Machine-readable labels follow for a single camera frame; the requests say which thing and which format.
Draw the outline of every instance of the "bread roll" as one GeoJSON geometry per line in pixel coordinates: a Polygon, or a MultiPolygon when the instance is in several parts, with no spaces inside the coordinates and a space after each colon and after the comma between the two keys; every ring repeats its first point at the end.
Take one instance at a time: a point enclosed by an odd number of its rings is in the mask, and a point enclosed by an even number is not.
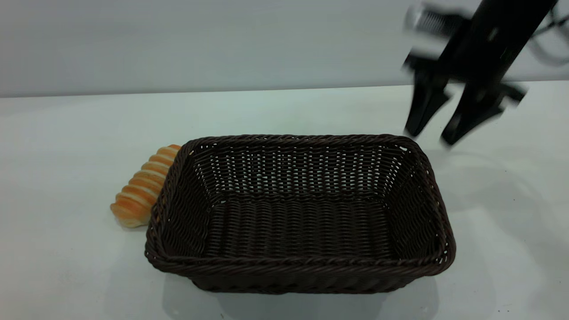
{"type": "Polygon", "coordinates": [[[164,185],[168,169],[180,150],[178,145],[161,147],[142,165],[129,184],[122,188],[110,209],[125,227],[134,228],[148,224],[150,210],[164,185]]]}

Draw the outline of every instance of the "table surface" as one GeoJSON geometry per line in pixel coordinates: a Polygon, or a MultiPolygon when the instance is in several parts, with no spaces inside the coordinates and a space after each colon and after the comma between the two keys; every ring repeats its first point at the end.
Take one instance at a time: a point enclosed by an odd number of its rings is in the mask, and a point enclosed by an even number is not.
{"type": "Polygon", "coordinates": [[[569,81],[452,150],[418,138],[457,242],[449,270],[389,294],[214,294],[154,269],[109,204],[159,147],[228,134],[401,134],[412,87],[0,99],[0,318],[566,319],[569,81]]]}

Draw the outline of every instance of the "white wall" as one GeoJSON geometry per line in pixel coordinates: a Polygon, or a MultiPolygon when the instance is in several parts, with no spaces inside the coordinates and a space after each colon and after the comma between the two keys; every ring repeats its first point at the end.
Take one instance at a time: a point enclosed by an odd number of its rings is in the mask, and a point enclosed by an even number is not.
{"type": "MultiPolygon", "coordinates": [[[[409,83],[401,65],[411,46],[444,46],[402,31],[414,2],[3,0],[0,96],[409,83]]],[[[569,55],[553,36],[548,47],[569,55]]],[[[508,75],[569,79],[569,67],[541,65],[524,50],[508,75]]]]}

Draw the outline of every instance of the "robotic arm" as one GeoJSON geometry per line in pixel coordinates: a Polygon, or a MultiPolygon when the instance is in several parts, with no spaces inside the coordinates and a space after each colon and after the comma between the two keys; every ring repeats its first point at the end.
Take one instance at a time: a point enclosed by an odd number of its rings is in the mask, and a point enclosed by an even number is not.
{"type": "Polygon", "coordinates": [[[410,10],[409,27],[448,38],[438,59],[411,52],[404,66],[414,71],[414,93],[405,125],[418,136],[448,101],[449,80],[464,82],[464,92],[442,139],[455,144],[484,121],[499,116],[504,97],[521,101],[525,92],[502,78],[556,0],[483,0],[471,19],[434,7],[410,10]]]}

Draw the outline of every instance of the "wicker basket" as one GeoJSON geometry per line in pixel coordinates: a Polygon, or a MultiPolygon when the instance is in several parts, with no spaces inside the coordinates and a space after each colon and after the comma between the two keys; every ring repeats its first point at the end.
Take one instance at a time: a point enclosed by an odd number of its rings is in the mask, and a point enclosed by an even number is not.
{"type": "Polygon", "coordinates": [[[146,256],[214,292],[389,292],[447,269],[455,241],[405,137],[235,136],[178,152],[146,256]]]}

